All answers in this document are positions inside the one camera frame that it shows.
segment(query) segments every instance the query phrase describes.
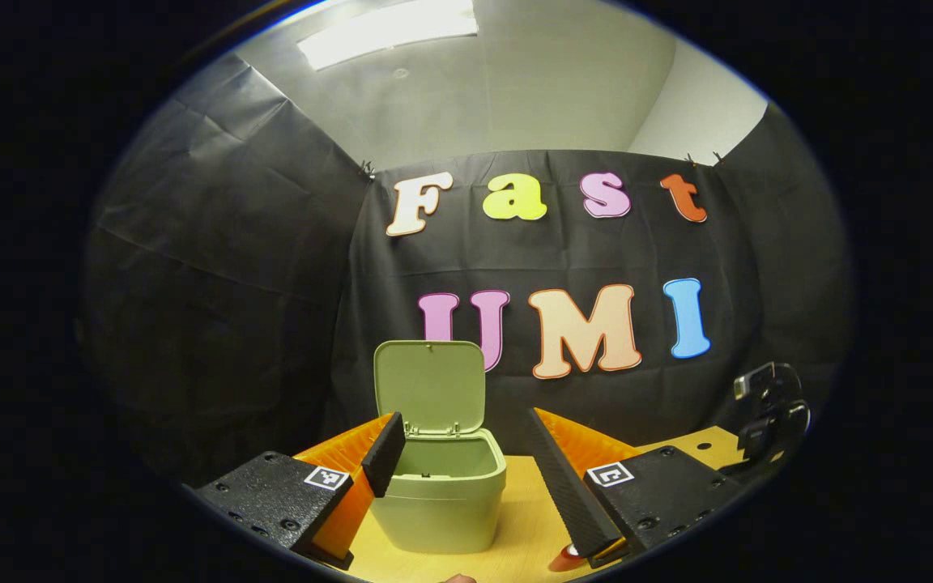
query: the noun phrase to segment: blue letter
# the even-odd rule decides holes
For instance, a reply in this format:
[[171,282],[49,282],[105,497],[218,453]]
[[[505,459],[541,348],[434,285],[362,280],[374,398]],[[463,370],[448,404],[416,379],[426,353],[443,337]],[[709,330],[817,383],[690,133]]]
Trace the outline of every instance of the blue letter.
[[671,305],[675,306],[675,326],[679,331],[679,339],[671,347],[671,355],[675,358],[692,358],[711,348],[701,324],[701,304],[697,302],[700,290],[701,282],[692,277],[664,284],[664,295],[669,296]]

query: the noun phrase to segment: orange object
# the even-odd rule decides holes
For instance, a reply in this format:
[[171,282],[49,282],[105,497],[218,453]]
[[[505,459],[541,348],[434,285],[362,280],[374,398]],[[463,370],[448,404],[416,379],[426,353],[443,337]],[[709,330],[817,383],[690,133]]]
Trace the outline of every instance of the orange object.
[[671,193],[671,200],[675,203],[675,210],[687,221],[703,223],[708,218],[708,211],[693,204],[693,195],[697,194],[695,185],[682,180],[679,174],[671,174],[660,181],[663,188]]
[[351,474],[351,490],[338,502],[336,509],[312,538],[314,546],[338,560],[347,556],[351,542],[355,540],[366,518],[369,505],[373,504],[373,488],[369,486],[369,480],[363,472],[362,460],[393,414],[388,413],[358,428],[349,429],[293,457],[295,460]]
[[574,550],[574,545],[568,545],[549,562],[549,571],[571,571],[571,569],[580,568],[584,562],[586,562],[585,557],[578,556],[577,551]]
[[578,479],[582,479],[586,470],[590,468],[621,462],[643,453],[643,450],[637,447],[603,435],[596,429],[587,428],[581,423],[541,410],[539,407],[535,407],[535,412],[549,431],[549,435],[552,435],[552,439],[556,441],[556,447],[563,451],[564,457],[570,462]]
[[593,555],[593,560],[600,560],[601,558],[606,557],[611,553],[616,553],[619,549],[621,549],[621,547],[625,547],[626,545],[628,545],[628,542],[625,540],[625,537],[622,536],[622,538],[619,538],[617,542],[607,547],[607,549],[603,549],[599,553]]

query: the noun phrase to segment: yellow letter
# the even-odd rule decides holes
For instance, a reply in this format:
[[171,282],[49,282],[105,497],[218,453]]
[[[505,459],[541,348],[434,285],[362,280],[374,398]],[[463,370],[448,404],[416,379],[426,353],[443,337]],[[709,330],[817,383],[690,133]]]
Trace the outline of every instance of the yellow letter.
[[602,370],[633,368],[643,361],[633,340],[633,298],[630,285],[614,284],[600,289],[589,320],[563,289],[542,289],[534,292],[528,304],[538,310],[542,336],[542,360],[532,373],[539,379],[559,379],[571,372],[564,361],[563,343],[582,372],[589,372],[600,343]]
[[[513,185],[513,188],[504,189],[508,185]],[[492,178],[488,182],[488,189],[493,192],[484,199],[481,209],[493,219],[521,217],[526,221],[534,221],[545,215],[542,187],[528,174],[503,174]]]
[[395,184],[395,218],[388,225],[388,236],[412,235],[421,232],[426,221],[420,218],[420,209],[433,215],[437,210],[437,189],[452,188],[452,174],[442,172],[429,177],[411,178]]

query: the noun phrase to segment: black fabric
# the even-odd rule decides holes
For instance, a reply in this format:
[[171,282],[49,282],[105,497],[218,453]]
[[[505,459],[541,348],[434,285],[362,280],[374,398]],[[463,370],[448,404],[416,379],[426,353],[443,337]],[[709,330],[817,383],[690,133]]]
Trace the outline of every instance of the black fabric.
[[[68,580],[334,577],[252,549],[147,476],[104,428],[75,354],[89,185],[142,114],[132,96],[256,4],[168,6],[0,4],[0,579],[58,572],[60,557]],[[930,579],[933,4],[760,2],[710,18],[719,7],[644,6],[777,97],[839,172],[869,315],[843,394],[780,479],[703,534],[599,575],[818,580],[843,564]],[[62,19],[66,33],[45,34]]]
[[314,443],[367,180],[236,56],[167,100],[93,210],[90,355],[134,447],[210,480]]
[[[405,178],[449,171],[426,228],[389,237],[392,185]],[[482,211],[488,181],[521,172],[536,177],[547,214],[537,221],[493,220]],[[586,213],[578,182],[588,173],[613,172],[624,181],[632,210],[621,218]],[[682,218],[664,177],[678,173],[697,186],[704,223]],[[708,167],[650,155],[606,151],[512,151],[429,162],[377,174],[362,206],[349,252],[349,277],[334,335],[333,389],[326,432],[375,416],[373,351],[389,339],[422,338],[422,295],[459,296],[453,336],[480,341],[470,296],[504,289],[503,354],[489,370],[484,426],[504,453],[529,453],[528,407],[580,421],[632,443],[696,431],[732,402],[731,381],[761,330],[761,287],[756,252],[736,203]],[[709,351],[688,360],[671,355],[676,341],[667,281],[695,277]],[[563,288],[588,317],[601,287],[632,285],[634,339],[643,362],[621,372],[573,372],[555,380],[532,374],[539,362],[539,317],[528,298]]]
[[[815,423],[856,321],[854,265],[837,197],[799,130],[771,103],[714,175],[747,229],[762,298],[762,324],[743,368],[793,365]],[[731,424],[726,411],[716,420]]]

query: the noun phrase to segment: ceiling light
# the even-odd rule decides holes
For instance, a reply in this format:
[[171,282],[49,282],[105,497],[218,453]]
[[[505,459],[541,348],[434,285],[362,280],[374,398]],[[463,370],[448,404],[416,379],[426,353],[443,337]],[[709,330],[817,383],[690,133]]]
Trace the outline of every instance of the ceiling light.
[[414,0],[355,16],[297,43],[315,70],[422,40],[477,34],[473,0]]

